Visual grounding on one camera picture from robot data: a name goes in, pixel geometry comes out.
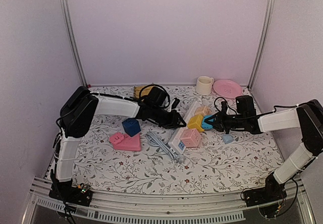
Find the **pink cube socket adapter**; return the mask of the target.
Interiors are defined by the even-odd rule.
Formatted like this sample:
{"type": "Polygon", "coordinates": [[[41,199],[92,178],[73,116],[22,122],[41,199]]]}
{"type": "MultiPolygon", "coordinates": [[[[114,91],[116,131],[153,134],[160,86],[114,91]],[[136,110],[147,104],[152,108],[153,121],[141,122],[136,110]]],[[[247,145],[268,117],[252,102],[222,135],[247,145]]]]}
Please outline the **pink cube socket adapter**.
{"type": "Polygon", "coordinates": [[[202,135],[196,129],[187,129],[182,133],[180,140],[187,148],[199,146],[202,135]]]}

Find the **white power strip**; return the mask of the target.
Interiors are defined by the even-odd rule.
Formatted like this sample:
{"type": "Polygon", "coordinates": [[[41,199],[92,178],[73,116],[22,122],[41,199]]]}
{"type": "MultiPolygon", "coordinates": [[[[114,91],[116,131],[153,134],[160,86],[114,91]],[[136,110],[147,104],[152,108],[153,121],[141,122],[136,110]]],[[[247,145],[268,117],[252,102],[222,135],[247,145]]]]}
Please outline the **white power strip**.
{"type": "MultiPolygon", "coordinates": [[[[199,101],[194,101],[186,111],[185,115],[183,116],[184,121],[188,124],[189,120],[194,116],[195,111],[201,106],[199,101]]],[[[172,152],[177,155],[182,155],[186,149],[186,146],[181,142],[181,136],[188,127],[182,127],[175,130],[173,135],[171,136],[170,140],[168,141],[168,145],[172,152]]]]}

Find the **beige cube socket adapter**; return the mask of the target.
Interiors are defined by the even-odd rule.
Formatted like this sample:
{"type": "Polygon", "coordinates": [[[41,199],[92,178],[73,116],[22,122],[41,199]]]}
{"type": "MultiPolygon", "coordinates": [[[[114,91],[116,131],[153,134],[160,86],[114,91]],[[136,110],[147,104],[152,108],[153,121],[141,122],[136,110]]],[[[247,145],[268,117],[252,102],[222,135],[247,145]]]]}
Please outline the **beige cube socket adapter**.
{"type": "Polygon", "coordinates": [[[211,115],[211,110],[207,105],[203,105],[203,106],[198,107],[194,114],[195,115],[202,115],[202,116],[211,115]]]}

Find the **light blue plug adapter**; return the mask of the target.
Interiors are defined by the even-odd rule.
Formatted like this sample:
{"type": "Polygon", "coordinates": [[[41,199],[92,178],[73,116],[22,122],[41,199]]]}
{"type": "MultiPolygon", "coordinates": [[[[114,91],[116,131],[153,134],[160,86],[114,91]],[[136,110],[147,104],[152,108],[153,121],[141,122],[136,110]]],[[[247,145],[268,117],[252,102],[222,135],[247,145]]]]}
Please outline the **light blue plug adapter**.
{"type": "Polygon", "coordinates": [[[234,138],[231,134],[223,134],[222,140],[225,144],[230,144],[234,141],[234,138]]]}

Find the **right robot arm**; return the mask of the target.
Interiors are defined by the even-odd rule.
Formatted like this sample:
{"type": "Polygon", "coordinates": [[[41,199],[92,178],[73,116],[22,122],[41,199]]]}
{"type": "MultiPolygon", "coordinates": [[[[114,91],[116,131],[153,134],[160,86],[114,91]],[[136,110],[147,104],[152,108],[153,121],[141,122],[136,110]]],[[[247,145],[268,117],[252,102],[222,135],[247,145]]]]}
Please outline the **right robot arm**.
{"type": "Polygon", "coordinates": [[[165,192],[202,194],[262,187],[268,174],[283,165],[302,139],[297,128],[231,134],[233,142],[225,144],[221,133],[205,131],[197,148],[185,150],[182,163],[166,163],[163,172],[170,182],[165,192]]]}

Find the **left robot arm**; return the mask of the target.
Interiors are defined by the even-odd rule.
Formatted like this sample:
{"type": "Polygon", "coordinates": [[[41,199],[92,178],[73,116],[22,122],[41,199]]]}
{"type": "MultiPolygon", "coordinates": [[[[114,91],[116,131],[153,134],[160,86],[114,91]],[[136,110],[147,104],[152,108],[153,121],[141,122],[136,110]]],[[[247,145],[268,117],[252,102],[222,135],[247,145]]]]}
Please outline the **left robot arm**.
{"type": "Polygon", "coordinates": [[[59,181],[55,192],[65,201],[75,197],[75,190],[66,182],[71,181],[74,159],[78,145],[90,129],[96,115],[122,116],[149,121],[165,129],[186,126],[186,122],[176,111],[176,102],[163,88],[153,86],[151,91],[140,98],[92,92],[80,86],[60,110],[57,125],[60,128],[56,156],[55,179],[59,181]]]}

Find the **bright blue plug adapter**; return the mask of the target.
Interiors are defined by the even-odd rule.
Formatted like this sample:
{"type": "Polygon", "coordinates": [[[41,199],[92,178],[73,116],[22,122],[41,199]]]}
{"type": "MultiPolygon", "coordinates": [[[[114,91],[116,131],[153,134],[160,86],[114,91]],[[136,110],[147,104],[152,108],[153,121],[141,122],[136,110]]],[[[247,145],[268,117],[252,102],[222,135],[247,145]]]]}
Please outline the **bright blue plug adapter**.
{"type": "Polygon", "coordinates": [[[205,115],[203,117],[203,120],[202,120],[202,123],[201,123],[201,127],[207,131],[207,130],[211,130],[213,128],[212,124],[209,124],[207,122],[211,122],[213,123],[214,122],[214,119],[210,119],[210,120],[206,120],[207,118],[211,117],[211,115],[205,115]]]}

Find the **yellow cube socket adapter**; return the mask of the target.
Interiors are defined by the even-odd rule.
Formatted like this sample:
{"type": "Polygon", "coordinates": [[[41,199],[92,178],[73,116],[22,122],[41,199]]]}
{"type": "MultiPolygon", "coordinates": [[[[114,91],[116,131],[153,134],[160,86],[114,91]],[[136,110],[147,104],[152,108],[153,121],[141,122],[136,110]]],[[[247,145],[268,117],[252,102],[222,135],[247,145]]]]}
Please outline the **yellow cube socket adapter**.
{"type": "Polygon", "coordinates": [[[203,121],[203,115],[195,115],[190,118],[187,123],[189,129],[196,129],[198,132],[203,132],[204,128],[201,126],[203,121]]]}

